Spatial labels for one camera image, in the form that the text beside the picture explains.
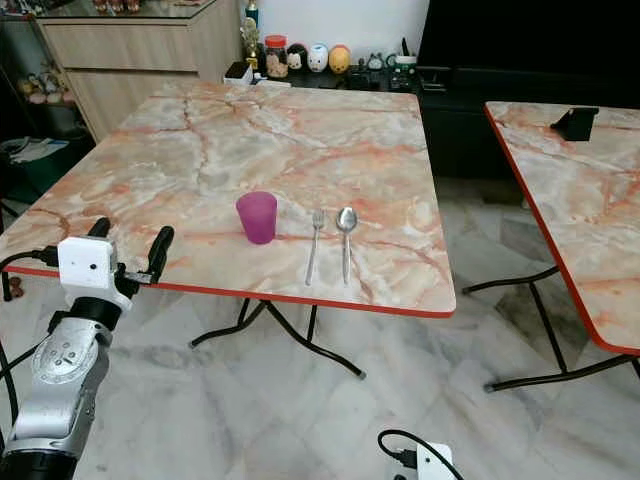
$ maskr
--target stainless steel fork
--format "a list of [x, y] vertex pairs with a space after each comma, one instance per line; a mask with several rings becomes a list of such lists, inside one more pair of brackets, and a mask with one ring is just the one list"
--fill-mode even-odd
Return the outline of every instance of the stainless steel fork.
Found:
[[309, 256], [309, 265], [307, 266], [307, 277], [304, 281], [306, 285], [311, 285], [311, 277], [313, 275], [313, 262], [316, 257], [316, 248], [318, 246], [318, 235], [320, 229], [324, 227], [324, 210], [315, 210], [311, 216], [313, 221], [313, 243], [311, 244], [311, 255]]

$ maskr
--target spoon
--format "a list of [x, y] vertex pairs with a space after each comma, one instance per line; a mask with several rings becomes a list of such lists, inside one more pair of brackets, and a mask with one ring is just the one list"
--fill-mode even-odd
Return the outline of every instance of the spoon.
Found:
[[358, 215], [351, 207], [344, 207], [338, 212], [336, 217], [336, 226], [344, 234], [342, 243], [342, 277], [344, 284], [349, 284], [349, 276], [351, 274], [351, 245], [349, 244], [349, 234], [356, 228], [358, 224]]

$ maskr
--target marble floor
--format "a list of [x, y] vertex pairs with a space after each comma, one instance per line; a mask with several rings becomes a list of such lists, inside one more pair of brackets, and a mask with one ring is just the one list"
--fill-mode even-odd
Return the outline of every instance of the marble floor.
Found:
[[[503, 186], [438, 181], [437, 189], [458, 292], [551, 265], [529, 211], [483, 200], [504, 198], [495, 195]], [[54, 280], [23, 282], [23, 298], [0, 304], [9, 358], [41, 339], [51, 313], [64, 308]], [[588, 340], [561, 279], [541, 289], [569, 363], [607, 358]], [[317, 343], [366, 370], [360, 381], [264, 314], [243, 333], [192, 351], [190, 339], [233, 323], [240, 300], [145, 289], [115, 332], [77, 478], [392, 479], [400, 469], [376, 444], [384, 428], [448, 444], [467, 480], [640, 478], [640, 381], [630, 366], [483, 391], [496, 378], [555, 373], [526, 293], [459, 294], [447, 320], [319, 309]], [[306, 326], [309, 307], [279, 308]], [[15, 379], [24, 395], [26, 364]], [[7, 403], [2, 385], [5, 434]]]

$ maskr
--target wooden cabinet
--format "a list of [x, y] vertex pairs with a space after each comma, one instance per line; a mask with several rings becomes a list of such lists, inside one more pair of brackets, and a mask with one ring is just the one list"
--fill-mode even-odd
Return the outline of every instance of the wooden cabinet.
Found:
[[108, 17], [95, 15], [90, 0], [74, 0], [38, 19], [96, 142], [165, 82], [222, 83], [241, 58], [237, 0], [161, 5], [147, 0], [138, 14]]

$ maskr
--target purple plastic cup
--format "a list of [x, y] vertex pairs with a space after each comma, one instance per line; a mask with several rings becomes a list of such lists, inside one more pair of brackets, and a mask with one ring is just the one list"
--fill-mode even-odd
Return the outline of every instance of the purple plastic cup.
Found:
[[278, 200], [267, 192], [251, 192], [236, 202], [244, 232], [252, 243], [264, 245], [276, 235]]

